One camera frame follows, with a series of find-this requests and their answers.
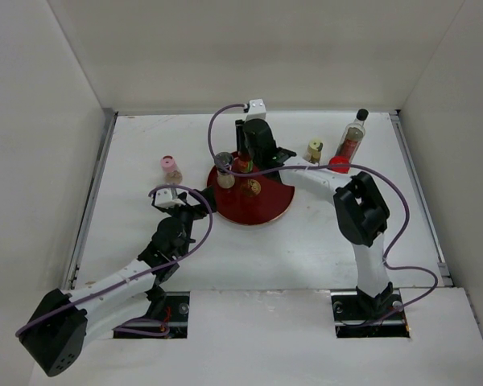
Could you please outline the yellow-cap sauce bottle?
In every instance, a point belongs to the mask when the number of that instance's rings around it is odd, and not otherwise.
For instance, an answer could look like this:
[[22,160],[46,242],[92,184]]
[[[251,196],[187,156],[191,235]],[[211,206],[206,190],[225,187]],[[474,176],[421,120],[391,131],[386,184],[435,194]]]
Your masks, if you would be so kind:
[[253,160],[249,153],[239,151],[237,153],[237,158],[235,159],[235,169],[236,172],[242,174],[251,173],[253,170]]

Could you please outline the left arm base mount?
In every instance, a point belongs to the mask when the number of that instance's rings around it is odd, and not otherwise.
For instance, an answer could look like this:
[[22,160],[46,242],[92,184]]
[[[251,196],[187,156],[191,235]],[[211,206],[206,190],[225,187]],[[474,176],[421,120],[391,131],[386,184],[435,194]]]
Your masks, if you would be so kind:
[[186,339],[191,294],[167,292],[163,300],[152,303],[148,311],[133,322],[114,329],[114,339]]

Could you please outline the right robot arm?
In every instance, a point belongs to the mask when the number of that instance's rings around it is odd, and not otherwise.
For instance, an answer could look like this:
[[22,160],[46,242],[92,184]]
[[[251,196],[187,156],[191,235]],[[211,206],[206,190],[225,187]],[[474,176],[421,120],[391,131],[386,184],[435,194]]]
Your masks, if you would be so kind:
[[263,119],[241,123],[256,176],[264,175],[284,186],[303,189],[334,206],[338,228],[353,246],[357,264],[359,312],[376,318],[386,309],[392,284],[383,263],[384,231],[390,209],[371,175],[348,176],[313,165],[291,150],[276,145]]

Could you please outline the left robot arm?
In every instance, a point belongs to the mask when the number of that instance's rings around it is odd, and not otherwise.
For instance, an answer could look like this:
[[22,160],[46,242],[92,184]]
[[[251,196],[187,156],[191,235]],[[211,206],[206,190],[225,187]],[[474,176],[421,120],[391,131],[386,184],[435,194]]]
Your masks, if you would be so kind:
[[183,188],[174,203],[163,203],[155,188],[152,205],[165,213],[148,245],[127,266],[80,289],[54,289],[43,296],[26,325],[16,332],[19,342],[43,370],[54,377],[67,370],[82,349],[106,331],[123,329],[138,318],[156,320],[164,312],[161,285],[179,262],[202,243],[192,238],[192,225],[211,219],[217,209],[212,187]]

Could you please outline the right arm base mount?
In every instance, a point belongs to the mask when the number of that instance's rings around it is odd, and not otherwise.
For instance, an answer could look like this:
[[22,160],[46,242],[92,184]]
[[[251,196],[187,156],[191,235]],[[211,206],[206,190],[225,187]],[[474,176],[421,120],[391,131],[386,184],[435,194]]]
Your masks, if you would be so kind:
[[366,305],[356,290],[331,292],[332,315],[339,339],[373,339],[410,337],[403,299],[398,289],[376,310]]

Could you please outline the tall black-cap bottle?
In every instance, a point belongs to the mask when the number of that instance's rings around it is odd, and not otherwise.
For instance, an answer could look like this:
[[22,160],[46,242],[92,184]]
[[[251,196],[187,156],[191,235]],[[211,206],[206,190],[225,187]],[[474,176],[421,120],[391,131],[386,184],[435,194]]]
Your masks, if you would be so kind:
[[353,157],[365,136],[364,124],[368,116],[369,111],[367,109],[359,109],[357,111],[354,121],[345,127],[344,134],[336,149],[335,155],[337,157],[343,157],[349,162],[352,162]]

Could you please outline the red-lid chili sauce jar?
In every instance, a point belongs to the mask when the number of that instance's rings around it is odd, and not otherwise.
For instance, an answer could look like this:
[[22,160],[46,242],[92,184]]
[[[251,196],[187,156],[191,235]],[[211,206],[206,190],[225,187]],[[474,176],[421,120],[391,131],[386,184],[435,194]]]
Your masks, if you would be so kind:
[[328,168],[336,173],[348,174],[350,170],[350,161],[343,156],[334,156],[329,160]]

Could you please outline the black-top salt grinder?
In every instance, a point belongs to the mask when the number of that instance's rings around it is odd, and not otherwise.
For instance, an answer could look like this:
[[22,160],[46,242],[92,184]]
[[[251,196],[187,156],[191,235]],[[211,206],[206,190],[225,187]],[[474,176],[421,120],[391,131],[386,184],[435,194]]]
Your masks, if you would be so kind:
[[235,176],[231,174],[234,157],[229,152],[220,152],[215,155],[217,169],[217,184],[222,189],[230,189],[235,184]]

